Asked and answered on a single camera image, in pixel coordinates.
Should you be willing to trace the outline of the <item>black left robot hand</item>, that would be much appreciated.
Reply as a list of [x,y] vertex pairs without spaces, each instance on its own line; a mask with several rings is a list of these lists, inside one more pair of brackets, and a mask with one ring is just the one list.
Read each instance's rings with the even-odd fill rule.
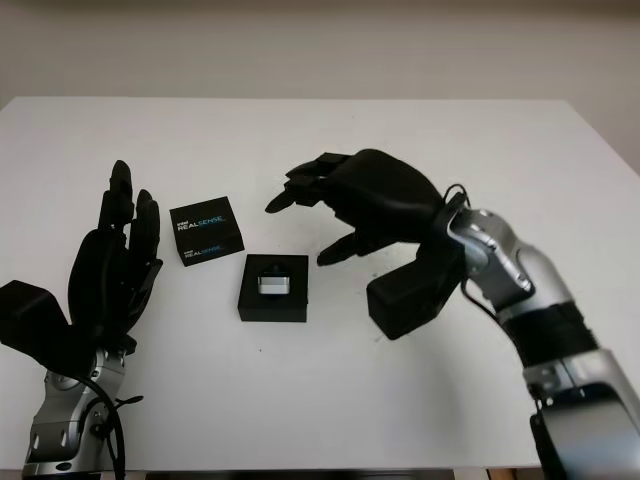
[[163,261],[159,206],[145,189],[133,195],[131,171],[115,162],[98,225],[83,239],[68,284],[72,328],[96,347],[125,355]]

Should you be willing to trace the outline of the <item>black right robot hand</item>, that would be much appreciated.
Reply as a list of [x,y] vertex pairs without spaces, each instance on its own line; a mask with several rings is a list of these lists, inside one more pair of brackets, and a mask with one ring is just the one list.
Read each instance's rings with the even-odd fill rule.
[[394,243],[420,244],[445,205],[443,196],[417,169],[374,149],[353,155],[324,153],[286,177],[284,190],[269,202],[266,212],[322,202],[353,228],[319,253],[319,266],[366,256]]

